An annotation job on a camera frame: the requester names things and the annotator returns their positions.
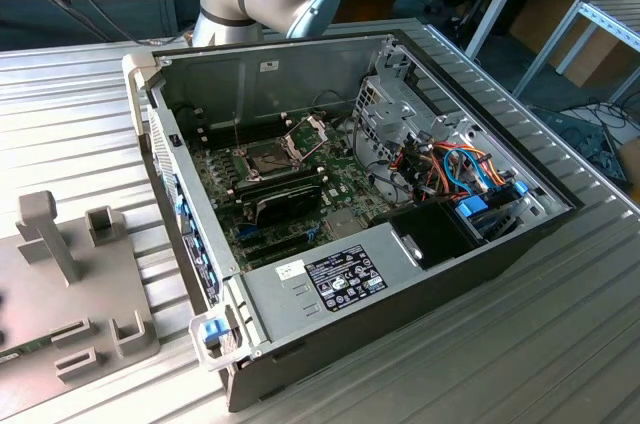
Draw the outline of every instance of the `metal shelf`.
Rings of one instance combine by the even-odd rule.
[[[515,97],[520,96],[525,87],[540,72],[556,45],[571,30],[579,16],[586,17],[591,24],[558,66],[559,74],[564,73],[569,67],[597,28],[604,29],[636,52],[640,52],[640,35],[638,34],[640,32],[640,0],[576,0],[513,90]],[[640,77],[640,68],[629,76],[609,100],[616,102],[638,77]]]

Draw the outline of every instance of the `power supply label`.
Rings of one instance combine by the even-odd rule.
[[[376,266],[360,245],[304,267],[325,307],[331,312],[387,288]]]

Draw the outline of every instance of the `aluminum table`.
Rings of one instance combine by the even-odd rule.
[[[51,189],[63,219],[98,204],[123,210],[162,342],[155,357],[9,422],[638,422],[640,210],[433,28],[397,20],[328,32],[393,28],[584,201],[576,219],[494,281],[229,414],[186,335],[191,307],[136,148],[120,68],[135,46],[0,54],[4,196]],[[12,202],[0,203],[0,231],[13,232]]]
[[[556,45],[571,30],[579,16],[586,17],[591,24],[556,69],[558,74],[564,73],[598,28],[604,29],[636,52],[640,52],[640,0],[576,0],[513,90],[515,97],[522,94],[524,88],[547,63]],[[638,77],[640,67],[611,95],[609,101],[616,102]]]

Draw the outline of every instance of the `cardboard box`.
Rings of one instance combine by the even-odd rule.
[[[640,204],[640,138],[626,142],[618,152],[624,172],[633,184],[631,198]]]

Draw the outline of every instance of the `electronic equipment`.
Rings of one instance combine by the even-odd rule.
[[[127,62],[231,411],[496,277],[582,205],[400,31]]]

